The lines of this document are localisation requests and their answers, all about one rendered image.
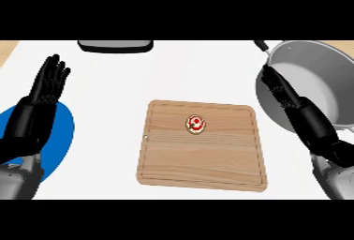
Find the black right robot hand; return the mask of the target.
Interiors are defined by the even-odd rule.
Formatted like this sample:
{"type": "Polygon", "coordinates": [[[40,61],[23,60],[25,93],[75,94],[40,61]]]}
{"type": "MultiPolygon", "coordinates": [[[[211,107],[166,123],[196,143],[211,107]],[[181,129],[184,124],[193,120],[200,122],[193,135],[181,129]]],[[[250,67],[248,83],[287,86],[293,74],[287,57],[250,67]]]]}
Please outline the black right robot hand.
{"type": "Polygon", "coordinates": [[[343,168],[354,166],[354,144],[339,139],[320,108],[308,97],[298,94],[284,77],[268,65],[262,66],[261,81],[268,87],[309,152],[343,168]]]}

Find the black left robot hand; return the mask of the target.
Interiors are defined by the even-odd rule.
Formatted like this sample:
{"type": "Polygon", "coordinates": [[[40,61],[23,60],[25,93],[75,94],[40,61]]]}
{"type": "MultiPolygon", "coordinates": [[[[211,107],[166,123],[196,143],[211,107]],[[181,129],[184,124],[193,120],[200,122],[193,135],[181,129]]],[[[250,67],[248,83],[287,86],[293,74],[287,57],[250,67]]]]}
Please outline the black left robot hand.
{"type": "Polygon", "coordinates": [[[56,104],[69,73],[59,55],[48,56],[37,72],[31,92],[19,99],[10,113],[0,138],[0,164],[41,151],[51,134],[56,104]]]}

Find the grey metal pot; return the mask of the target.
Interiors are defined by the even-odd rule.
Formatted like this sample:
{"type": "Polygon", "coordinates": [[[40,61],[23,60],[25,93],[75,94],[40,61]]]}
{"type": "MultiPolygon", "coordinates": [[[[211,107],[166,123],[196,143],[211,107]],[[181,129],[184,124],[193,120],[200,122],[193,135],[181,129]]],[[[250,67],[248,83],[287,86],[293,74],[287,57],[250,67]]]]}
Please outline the grey metal pot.
{"type": "Polygon", "coordinates": [[[354,132],[354,56],[318,40],[283,40],[273,49],[264,40],[253,44],[268,54],[265,64],[311,99],[335,129],[354,132]]]}

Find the wooden cutting board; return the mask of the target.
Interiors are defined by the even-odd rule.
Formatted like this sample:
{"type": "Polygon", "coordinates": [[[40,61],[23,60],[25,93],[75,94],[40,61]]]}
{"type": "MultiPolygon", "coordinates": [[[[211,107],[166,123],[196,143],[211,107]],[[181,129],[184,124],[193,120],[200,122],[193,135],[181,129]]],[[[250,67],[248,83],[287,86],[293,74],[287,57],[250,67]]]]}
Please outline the wooden cutting board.
{"type": "Polygon", "coordinates": [[[143,185],[262,191],[267,174],[253,109],[246,105],[150,101],[137,180],[143,185]],[[197,135],[186,128],[193,114],[206,121],[197,135]]]}

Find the red and white cupcake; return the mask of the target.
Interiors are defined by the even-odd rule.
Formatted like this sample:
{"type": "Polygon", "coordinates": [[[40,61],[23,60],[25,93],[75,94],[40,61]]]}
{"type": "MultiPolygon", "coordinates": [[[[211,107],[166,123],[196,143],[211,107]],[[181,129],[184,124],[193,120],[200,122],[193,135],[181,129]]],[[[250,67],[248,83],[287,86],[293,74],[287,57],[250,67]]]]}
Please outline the red and white cupcake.
{"type": "Polygon", "coordinates": [[[193,135],[197,135],[203,132],[206,127],[206,121],[200,115],[193,114],[187,117],[186,128],[187,132],[193,135]]]}

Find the blue round placemat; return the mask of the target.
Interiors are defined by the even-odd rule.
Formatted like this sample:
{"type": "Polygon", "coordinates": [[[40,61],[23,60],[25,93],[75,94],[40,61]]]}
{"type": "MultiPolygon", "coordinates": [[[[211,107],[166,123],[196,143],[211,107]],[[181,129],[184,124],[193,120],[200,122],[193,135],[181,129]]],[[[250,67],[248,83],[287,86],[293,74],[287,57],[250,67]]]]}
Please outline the blue round placemat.
{"type": "Polygon", "coordinates": [[[41,180],[54,172],[71,148],[75,134],[75,121],[69,108],[63,103],[56,104],[54,124],[50,139],[41,149],[41,180]]]}

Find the dark grey appliance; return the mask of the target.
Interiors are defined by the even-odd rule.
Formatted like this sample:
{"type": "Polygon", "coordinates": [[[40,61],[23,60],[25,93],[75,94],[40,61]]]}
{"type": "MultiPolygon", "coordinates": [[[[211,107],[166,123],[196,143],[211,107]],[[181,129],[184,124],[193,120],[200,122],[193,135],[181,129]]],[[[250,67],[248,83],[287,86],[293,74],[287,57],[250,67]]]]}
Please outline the dark grey appliance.
{"type": "Polygon", "coordinates": [[[76,45],[91,53],[146,53],[153,47],[152,40],[79,40],[76,45]]]}

